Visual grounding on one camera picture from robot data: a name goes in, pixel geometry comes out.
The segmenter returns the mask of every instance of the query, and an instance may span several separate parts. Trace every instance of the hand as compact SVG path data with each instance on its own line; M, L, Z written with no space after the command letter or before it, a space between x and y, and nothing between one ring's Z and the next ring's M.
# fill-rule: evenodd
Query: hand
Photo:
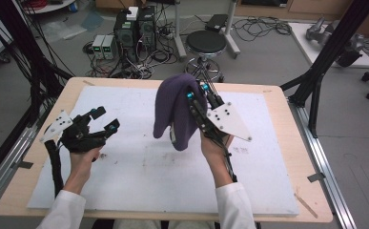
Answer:
M100 156L103 147L94 148L86 153L70 153L71 155L71 174L63 187L63 190L80 195L83 186L89 180L94 159Z
M214 176L215 187L221 187L226 184L233 183L232 178L226 168L224 149L210 140L208 137L201 133L201 151L207 159L207 162L211 168L211 172ZM223 137L223 142L226 147L232 143L233 136L227 135Z

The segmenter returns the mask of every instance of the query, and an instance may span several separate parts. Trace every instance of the black stool seat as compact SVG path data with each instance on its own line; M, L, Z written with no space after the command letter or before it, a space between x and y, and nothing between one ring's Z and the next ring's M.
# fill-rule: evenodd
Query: black stool seat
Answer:
M226 40L214 31L195 31L187 36L187 48L199 54L218 54L225 50Z

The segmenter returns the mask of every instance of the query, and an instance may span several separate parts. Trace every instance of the round stool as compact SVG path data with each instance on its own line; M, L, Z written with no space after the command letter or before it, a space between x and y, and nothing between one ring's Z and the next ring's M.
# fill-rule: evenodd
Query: round stool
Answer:
M224 76L219 65L211 59L226 49L225 38L214 31L195 31L190 33L186 39L186 48L189 52L198 55L192 58L185 67L185 72L196 78L200 75L215 79L219 77L219 82L223 82Z

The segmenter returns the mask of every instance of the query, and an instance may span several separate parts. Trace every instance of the knit hat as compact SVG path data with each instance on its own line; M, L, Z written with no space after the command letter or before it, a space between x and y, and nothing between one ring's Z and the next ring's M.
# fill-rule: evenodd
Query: knit hat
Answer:
M207 101L200 91L195 77L188 73L174 75L164 80L157 90L155 101L154 138L161 138L168 126L172 125L178 151L188 147L188 141L197 129L195 119L190 113L187 92L191 90L206 111Z

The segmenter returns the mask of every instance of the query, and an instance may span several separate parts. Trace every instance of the person's left hand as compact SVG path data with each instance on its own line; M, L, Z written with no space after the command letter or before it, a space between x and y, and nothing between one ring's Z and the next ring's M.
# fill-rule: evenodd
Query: person's left hand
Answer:
M83 154L70 153L71 174L63 187L63 190L80 194L83 186L89 180L92 162L100 156L103 147L94 148Z

